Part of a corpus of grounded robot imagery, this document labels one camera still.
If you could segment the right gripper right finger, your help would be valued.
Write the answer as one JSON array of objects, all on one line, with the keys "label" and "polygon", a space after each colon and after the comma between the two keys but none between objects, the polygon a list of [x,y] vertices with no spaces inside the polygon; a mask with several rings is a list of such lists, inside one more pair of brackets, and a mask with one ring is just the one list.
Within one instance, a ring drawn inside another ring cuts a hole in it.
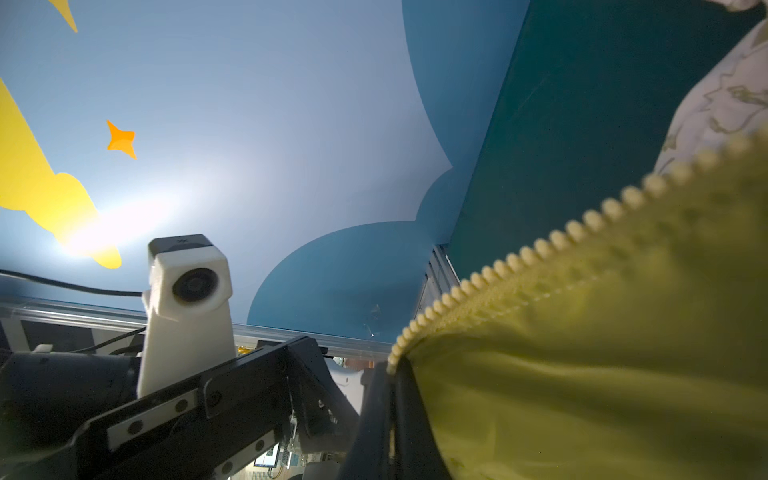
[{"label": "right gripper right finger", "polygon": [[399,361],[393,380],[395,478],[450,480],[437,447],[410,361]]}]

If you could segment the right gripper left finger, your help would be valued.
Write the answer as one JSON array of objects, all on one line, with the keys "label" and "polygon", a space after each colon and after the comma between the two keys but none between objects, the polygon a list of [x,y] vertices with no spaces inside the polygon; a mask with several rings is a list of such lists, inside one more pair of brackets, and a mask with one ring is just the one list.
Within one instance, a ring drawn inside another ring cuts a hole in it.
[{"label": "right gripper left finger", "polygon": [[390,462],[393,394],[387,367],[386,362],[381,362],[374,368],[356,435],[337,479],[393,478]]}]

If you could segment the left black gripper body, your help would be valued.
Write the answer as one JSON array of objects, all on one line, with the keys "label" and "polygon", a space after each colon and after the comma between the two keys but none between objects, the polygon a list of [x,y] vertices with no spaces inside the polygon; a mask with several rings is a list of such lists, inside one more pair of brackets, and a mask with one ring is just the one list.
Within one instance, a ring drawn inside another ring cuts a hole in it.
[{"label": "left black gripper body", "polygon": [[307,336],[140,396],[139,359],[20,352],[1,367],[5,479],[224,478],[297,432],[346,451],[359,422]]}]

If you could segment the cream green-lined hooded jacket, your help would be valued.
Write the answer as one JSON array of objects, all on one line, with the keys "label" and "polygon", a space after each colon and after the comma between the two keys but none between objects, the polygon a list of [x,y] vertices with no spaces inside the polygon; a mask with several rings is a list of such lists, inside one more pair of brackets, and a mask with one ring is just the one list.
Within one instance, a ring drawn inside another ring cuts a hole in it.
[{"label": "cream green-lined hooded jacket", "polygon": [[652,173],[474,273],[393,345],[418,479],[767,475],[767,25],[684,97]]}]

